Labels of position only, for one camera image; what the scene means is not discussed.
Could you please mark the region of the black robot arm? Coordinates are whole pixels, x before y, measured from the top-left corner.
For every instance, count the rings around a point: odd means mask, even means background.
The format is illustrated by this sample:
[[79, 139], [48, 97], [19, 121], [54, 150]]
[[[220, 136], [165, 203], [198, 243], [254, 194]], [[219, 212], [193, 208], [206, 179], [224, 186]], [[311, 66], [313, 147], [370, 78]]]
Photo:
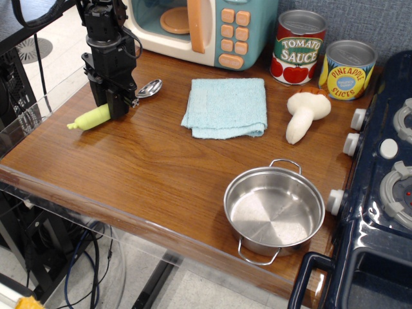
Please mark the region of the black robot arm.
[[106, 104], [111, 119], [126, 115], [138, 104], [132, 77], [139, 57], [135, 50], [138, 38], [124, 26], [126, 9], [122, 1], [77, 1], [91, 48], [82, 55], [84, 71], [96, 105]]

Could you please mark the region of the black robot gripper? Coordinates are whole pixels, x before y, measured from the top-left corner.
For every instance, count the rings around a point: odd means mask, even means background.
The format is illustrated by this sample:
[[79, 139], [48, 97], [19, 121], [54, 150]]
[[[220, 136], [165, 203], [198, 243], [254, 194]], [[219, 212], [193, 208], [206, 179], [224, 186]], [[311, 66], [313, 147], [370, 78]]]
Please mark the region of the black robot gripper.
[[116, 120], [128, 114], [136, 100], [135, 40], [126, 33], [116, 33], [107, 41], [88, 34], [86, 42], [91, 53], [84, 53], [82, 59], [93, 98], [98, 107], [108, 103], [110, 119]]

